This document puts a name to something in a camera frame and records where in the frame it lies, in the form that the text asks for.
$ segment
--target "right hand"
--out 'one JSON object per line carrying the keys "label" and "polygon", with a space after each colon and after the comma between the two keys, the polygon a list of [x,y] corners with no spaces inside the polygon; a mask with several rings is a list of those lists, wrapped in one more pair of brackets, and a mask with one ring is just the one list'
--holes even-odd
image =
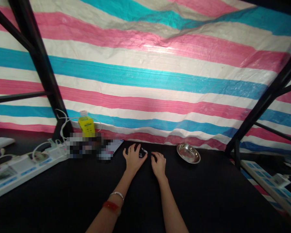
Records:
{"label": "right hand", "polygon": [[157,162],[155,162],[155,158],[153,157],[153,155],[151,156],[151,164],[154,175],[156,176],[158,181],[166,179],[165,175],[166,159],[164,158],[164,155],[158,152],[151,153],[157,158]]}

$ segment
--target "metal bar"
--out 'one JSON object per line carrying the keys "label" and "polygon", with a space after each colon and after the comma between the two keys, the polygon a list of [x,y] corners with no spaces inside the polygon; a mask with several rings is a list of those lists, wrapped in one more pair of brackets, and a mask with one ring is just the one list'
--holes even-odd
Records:
{"label": "metal bar", "polygon": [[235,166],[240,170],[240,152],[239,152],[240,141],[237,139],[234,144],[234,154],[235,154]]}
{"label": "metal bar", "polygon": [[279,132],[279,131],[277,131],[277,130],[275,130],[275,129],[269,128],[268,126],[262,125],[262,124],[260,124],[260,123],[258,123],[258,122],[254,123],[254,124],[255,124],[256,126],[258,126],[258,127],[261,127],[261,128],[263,128],[263,129],[266,129],[267,131],[270,131],[270,132],[272,132],[272,133],[274,133],[274,134],[277,134],[278,136],[281,136],[281,137],[283,137],[283,138],[285,138],[285,139],[291,141],[291,137],[290,137],[289,135],[286,135],[286,134],[284,134],[284,133],[281,133],[281,132]]}
{"label": "metal bar", "polygon": [[20,33],[20,31],[9,21],[9,19],[0,11],[0,24],[19,42],[28,52],[35,52],[32,44]]}
{"label": "metal bar", "polygon": [[277,75],[275,80],[269,86],[269,88],[264,92],[262,97],[259,99],[257,104],[248,114],[238,131],[235,133],[233,138],[227,144],[225,149],[225,154],[228,156],[235,144],[235,141],[239,141],[246,135],[246,133],[251,129],[253,124],[261,117],[265,110],[271,105],[271,103],[276,98],[276,93],[281,90],[282,87],[286,86],[291,80],[291,58],[284,66],[282,71]]}
{"label": "metal bar", "polygon": [[0,96],[0,103],[13,101],[13,100],[20,100],[20,99],[28,99],[38,96],[50,95],[50,92],[31,92],[31,93],[24,93],[24,94],[15,94],[15,95],[4,95]]}
{"label": "metal bar", "polygon": [[[9,3],[20,31],[32,43],[36,50],[36,53],[30,52],[30,56],[38,72],[44,90],[52,93],[51,95],[48,95],[48,100],[56,119],[59,120],[56,109],[62,110],[67,115],[68,113],[59,91],[30,2],[29,0],[9,0]],[[67,137],[71,132],[73,132],[72,124],[71,122],[68,122],[63,130],[63,134]]]}
{"label": "metal bar", "polygon": [[277,93],[276,93],[276,97],[278,96],[281,96],[283,94],[286,94],[288,92],[291,91],[291,85],[287,86],[287,87],[284,87],[283,89],[279,90]]}

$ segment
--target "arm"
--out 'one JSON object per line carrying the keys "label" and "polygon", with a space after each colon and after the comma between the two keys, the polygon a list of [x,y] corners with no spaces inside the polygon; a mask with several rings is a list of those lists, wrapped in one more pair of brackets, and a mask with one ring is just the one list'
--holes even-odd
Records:
{"label": "arm", "polygon": [[[140,144],[138,145],[136,151],[134,150],[135,144],[131,145],[128,148],[128,154],[126,154],[126,148],[123,151],[123,156],[126,159],[126,170],[114,189],[113,192],[120,192],[123,197],[126,196],[126,193],[128,191],[128,188],[130,186],[131,181],[133,180],[135,174],[141,167],[141,165],[144,163],[144,161],[147,158],[146,155],[141,159],[139,158],[139,150],[140,150]],[[108,201],[113,202],[116,204],[119,208],[123,205],[123,200],[119,195],[111,195],[108,198]],[[114,213],[113,211],[103,207],[96,218],[93,220],[89,228],[87,229],[86,233],[107,233],[112,232],[113,228],[115,226],[115,223],[117,221],[118,215]]]}
{"label": "arm", "polygon": [[161,153],[152,152],[152,154],[157,158],[157,162],[155,162],[155,158],[151,156],[151,163],[153,172],[158,180],[159,188],[161,190],[166,232],[189,232],[178,210],[168,183],[168,179],[165,175],[166,159]]}

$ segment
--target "plastic bottle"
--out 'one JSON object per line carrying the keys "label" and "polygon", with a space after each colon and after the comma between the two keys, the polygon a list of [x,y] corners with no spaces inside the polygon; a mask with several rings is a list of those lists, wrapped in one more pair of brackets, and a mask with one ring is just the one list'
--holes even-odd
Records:
{"label": "plastic bottle", "polygon": [[81,117],[78,119],[78,123],[82,129],[84,137],[94,137],[95,127],[94,120],[88,116],[87,111],[80,111]]}

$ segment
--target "metal bowl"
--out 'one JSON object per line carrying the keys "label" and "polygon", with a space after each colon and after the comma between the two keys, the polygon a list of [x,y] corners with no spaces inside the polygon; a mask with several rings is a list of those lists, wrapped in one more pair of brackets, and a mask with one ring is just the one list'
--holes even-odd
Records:
{"label": "metal bowl", "polygon": [[200,162],[200,154],[189,144],[182,143],[177,146],[177,152],[186,162],[197,164]]}

